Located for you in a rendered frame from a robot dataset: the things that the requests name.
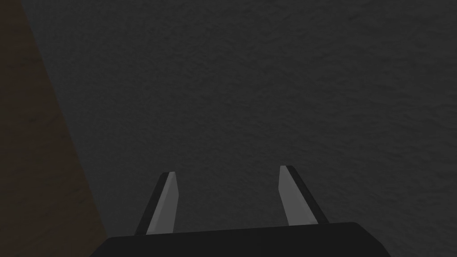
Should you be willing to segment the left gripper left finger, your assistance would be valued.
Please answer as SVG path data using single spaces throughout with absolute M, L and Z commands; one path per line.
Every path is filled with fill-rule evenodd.
M 134 235 L 173 233 L 178 200 L 176 173 L 161 173 Z

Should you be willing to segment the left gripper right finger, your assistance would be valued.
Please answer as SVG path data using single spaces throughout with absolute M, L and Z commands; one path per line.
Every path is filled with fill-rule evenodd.
M 288 225 L 329 223 L 294 166 L 280 166 L 278 191 Z

